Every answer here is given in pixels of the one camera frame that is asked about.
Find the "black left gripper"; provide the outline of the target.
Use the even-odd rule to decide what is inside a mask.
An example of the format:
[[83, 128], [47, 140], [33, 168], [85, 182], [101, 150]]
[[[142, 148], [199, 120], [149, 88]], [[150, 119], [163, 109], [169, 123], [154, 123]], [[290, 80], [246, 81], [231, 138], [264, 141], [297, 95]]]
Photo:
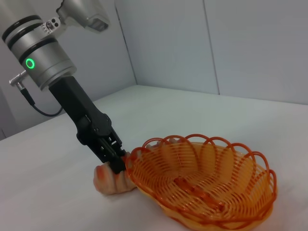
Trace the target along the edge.
[[63, 77], [49, 86], [49, 91], [77, 128], [77, 139], [107, 163], [115, 174], [126, 169], [126, 152], [111, 126], [109, 117], [94, 105], [74, 77]]

